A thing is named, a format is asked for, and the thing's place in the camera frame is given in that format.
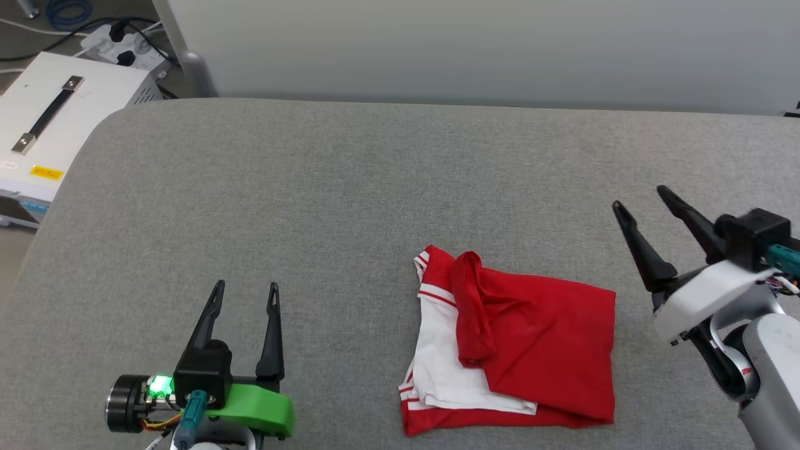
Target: glowing green led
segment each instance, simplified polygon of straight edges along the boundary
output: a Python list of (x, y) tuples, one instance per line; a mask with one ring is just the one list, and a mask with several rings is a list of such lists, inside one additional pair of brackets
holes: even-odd
[(147, 394), (151, 397), (168, 397), (175, 390), (175, 382), (171, 376), (156, 375), (150, 386), (147, 387)]

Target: white fabric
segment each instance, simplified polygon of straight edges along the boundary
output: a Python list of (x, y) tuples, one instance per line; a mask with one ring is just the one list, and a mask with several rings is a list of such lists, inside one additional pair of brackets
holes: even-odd
[(536, 403), (491, 392), (483, 369), (464, 368), (458, 361), (455, 336), (458, 310), (447, 303), (453, 299), (451, 292), (422, 283), (427, 256), (414, 259), (421, 283), (418, 298), (422, 322), (406, 382), (399, 387), (401, 399), (419, 398), (409, 404), (411, 409), (491, 409), (536, 414)]

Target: teal connector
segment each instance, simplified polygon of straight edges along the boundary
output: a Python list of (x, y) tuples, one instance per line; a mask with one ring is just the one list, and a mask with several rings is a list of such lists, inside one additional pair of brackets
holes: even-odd
[(766, 263), (779, 271), (800, 277), (800, 253), (784, 247), (773, 245), (766, 252)]
[(207, 405), (208, 394), (205, 391), (192, 391), (189, 395), (189, 401), (186, 402), (183, 416), (172, 438), (179, 450), (189, 450), (194, 446), (200, 421), (206, 415)]

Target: yellow wire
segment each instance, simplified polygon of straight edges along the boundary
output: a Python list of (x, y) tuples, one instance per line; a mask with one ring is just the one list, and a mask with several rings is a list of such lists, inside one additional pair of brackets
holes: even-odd
[(180, 418), (181, 418), (181, 415), (180, 414), (176, 414), (172, 419), (169, 419), (169, 420), (164, 421), (164, 422), (151, 423), (151, 422), (148, 422), (147, 420), (142, 420), (142, 422), (144, 422), (144, 424), (148, 428), (160, 428), (160, 427), (163, 427), (165, 425), (169, 425), (169, 424), (173, 423), (176, 419), (180, 419)]

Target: red and white garment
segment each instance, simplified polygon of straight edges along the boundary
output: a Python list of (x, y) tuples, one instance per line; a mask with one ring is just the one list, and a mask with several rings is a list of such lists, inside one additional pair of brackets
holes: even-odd
[[(491, 271), (474, 253), (456, 260), (434, 246), (414, 264), (422, 324), (399, 387), (408, 436), (470, 425), (613, 423), (613, 292)], [(564, 300), (563, 289), (574, 294)], [(598, 354), (584, 361), (586, 352)]]

